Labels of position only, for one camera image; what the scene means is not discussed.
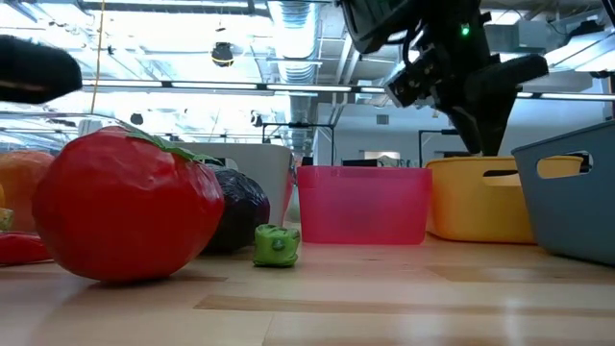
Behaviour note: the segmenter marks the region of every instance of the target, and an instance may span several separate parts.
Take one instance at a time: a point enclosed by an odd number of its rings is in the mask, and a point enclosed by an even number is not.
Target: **yellow container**
[[[541,177],[577,175],[581,158],[538,164]],[[452,158],[427,164],[433,174],[428,231],[449,240],[533,243],[526,201],[513,157]]]

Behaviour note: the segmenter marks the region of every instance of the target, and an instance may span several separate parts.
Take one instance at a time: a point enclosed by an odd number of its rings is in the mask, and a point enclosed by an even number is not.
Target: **gray plastic bin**
[[[542,159],[588,152],[589,173],[543,179]],[[547,251],[615,266],[615,121],[513,150],[536,242]]]

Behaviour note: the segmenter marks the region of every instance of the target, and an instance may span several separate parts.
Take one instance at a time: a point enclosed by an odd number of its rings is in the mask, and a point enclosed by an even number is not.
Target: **ceiling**
[[[348,49],[349,37],[339,8],[318,1],[320,13],[317,50],[311,63],[317,65],[316,84],[356,84],[378,81],[398,63],[399,49],[384,47],[360,57]],[[0,1],[0,34],[30,39],[68,51],[80,64],[85,79],[172,80],[279,83],[285,61],[277,48],[296,42],[282,41],[257,1],[253,15],[242,1],[110,0],[101,15],[96,0]],[[496,24],[512,24],[521,15],[537,18],[566,17],[601,5],[600,0],[520,1],[485,0]],[[102,22],[103,35],[99,37]],[[99,38],[101,54],[98,56]],[[234,64],[216,66],[211,50],[216,42],[233,44]],[[30,111],[89,112],[91,95],[78,92]],[[0,111],[23,111],[4,104]],[[228,96],[113,92],[98,97],[95,111],[128,120],[142,113],[152,132],[246,135],[236,141],[260,141],[260,129],[251,124],[253,115],[264,121],[285,122],[291,118],[287,96]],[[290,136],[279,129],[283,142]]]

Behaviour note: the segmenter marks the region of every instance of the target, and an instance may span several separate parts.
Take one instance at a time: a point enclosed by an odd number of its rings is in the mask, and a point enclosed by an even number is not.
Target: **pink plastic bin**
[[[415,245],[423,242],[431,171],[421,168],[300,167],[304,242]]]

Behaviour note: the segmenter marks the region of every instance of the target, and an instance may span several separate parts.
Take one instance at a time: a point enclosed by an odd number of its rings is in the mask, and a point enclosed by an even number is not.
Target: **wooden table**
[[[615,345],[615,269],[532,246],[305,245],[113,288],[53,263],[0,269],[0,345]]]

